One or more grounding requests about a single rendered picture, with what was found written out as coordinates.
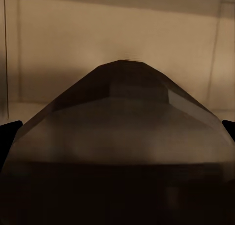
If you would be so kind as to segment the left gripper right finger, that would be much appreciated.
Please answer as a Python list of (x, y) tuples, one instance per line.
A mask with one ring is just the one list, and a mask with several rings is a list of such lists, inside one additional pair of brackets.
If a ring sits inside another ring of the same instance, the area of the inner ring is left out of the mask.
[(231, 137), (235, 140), (235, 122), (223, 120), (222, 124), (225, 126)]

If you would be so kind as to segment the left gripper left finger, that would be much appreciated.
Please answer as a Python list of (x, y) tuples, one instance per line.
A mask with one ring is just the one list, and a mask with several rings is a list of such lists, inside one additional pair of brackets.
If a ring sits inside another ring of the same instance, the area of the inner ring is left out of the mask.
[(15, 121), (12, 123), (0, 126), (0, 172), (6, 160), (17, 130), (23, 125), (22, 121)]

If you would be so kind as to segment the pillar candle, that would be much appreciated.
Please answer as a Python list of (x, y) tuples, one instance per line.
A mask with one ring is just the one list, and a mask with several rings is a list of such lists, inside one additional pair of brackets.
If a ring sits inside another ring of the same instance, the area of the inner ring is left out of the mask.
[(144, 62), (100, 65), (18, 130), (3, 225), (235, 225), (235, 140)]

